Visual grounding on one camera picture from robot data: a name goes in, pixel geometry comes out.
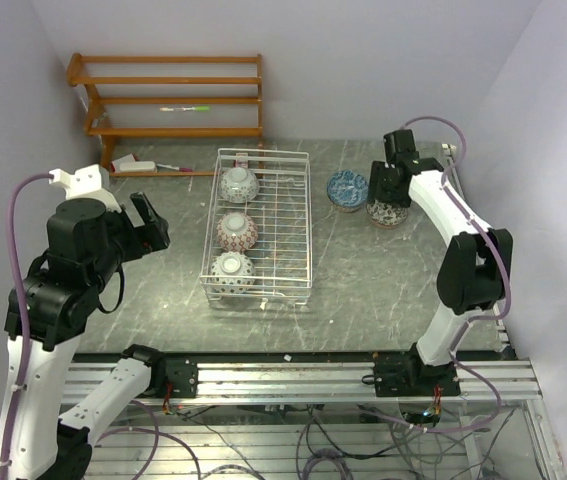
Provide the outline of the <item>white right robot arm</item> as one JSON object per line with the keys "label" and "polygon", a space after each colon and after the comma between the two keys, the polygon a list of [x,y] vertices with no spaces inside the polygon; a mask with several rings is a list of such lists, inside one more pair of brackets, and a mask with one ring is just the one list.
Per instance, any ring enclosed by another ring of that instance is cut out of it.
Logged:
{"label": "white right robot arm", "polygon": [[471,210],[450,183],[448,169],[420,156],[411,130],[390,132],[383,143],[385,159],[373,162],[370,171],[369,206],[417,204],[446,245],[436,280],[439,305],[426,332],[375,375],[389,391],[422,396],[452,380],[455,354],[470,328],[508,299],[513,238]]}

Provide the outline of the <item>red diamond pattern bowl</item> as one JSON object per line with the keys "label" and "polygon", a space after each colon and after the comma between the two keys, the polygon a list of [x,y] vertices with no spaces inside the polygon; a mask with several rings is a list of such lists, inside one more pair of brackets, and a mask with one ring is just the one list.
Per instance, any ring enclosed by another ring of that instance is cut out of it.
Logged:
{"label": "red diamond pattern bowl", "polygon": [[216,239],[226,252],[243,253],[257,243],[258,227],[254,220],[242,212],[225,214],[216,224]]}

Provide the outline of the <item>white bowl with dot pattern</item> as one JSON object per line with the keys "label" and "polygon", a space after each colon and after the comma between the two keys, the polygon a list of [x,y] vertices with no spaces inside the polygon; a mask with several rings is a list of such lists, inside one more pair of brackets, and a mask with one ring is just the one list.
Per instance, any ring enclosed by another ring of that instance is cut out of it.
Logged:
{"label": "white bowl with dot pattern", "polygon": [[253,262],[243,253],[224,252],[211,266],[211,284],[220,294],[242,294],[255,283]]}

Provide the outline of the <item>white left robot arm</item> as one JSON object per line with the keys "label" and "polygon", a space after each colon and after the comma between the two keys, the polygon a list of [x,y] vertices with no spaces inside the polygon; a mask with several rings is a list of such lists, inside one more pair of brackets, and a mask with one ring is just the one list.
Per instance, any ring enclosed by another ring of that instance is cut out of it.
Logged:
{"label": "white left robot arm", "polygon": [[130,196],[143,223],[95,198],[62,202],[47,222],[48,247],[17,276],[5,324],[9,372],[0,415],[0,479],[80,479],[105,429],[136,397],[167,386],[166,355],[125,349],[111,373],[67,412],[63,389],[100,295],[124,263],[165,250],[168,222],[147,196]]}

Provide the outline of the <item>blue triangle pattern bowl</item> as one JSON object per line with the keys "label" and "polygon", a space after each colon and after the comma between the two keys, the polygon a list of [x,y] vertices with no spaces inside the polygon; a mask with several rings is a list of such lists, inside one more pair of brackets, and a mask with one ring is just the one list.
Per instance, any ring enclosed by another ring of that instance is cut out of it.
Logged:
{"label": "blue triangle pattern bowl", "polygon": [[228,169],[221,177],[220,196],[235,204],[244,204],[254,200],[259,193],[256,175],[244,167]]}

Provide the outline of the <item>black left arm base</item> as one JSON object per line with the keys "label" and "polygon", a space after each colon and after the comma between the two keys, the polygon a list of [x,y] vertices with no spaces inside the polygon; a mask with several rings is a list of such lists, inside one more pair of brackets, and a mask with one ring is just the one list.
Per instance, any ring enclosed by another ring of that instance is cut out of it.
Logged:
{"label": "black left arm base", "polygon": [[158,390],[162,397],[195,398],[199,384],[198,366],[188,357],[167,356],[162,380],[162,386]]}

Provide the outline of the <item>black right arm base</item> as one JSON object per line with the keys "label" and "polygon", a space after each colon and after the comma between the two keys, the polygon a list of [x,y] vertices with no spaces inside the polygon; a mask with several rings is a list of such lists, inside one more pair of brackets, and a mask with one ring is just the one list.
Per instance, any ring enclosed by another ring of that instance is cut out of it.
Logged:
{"label": "black right arm base", "polygon": [[380,352],[373,360],[372,372],[361,378],[372,386],[377,398],[430,397],[461,393],[457,372],[452,363],[430,366],[422,362],[416,351]]}

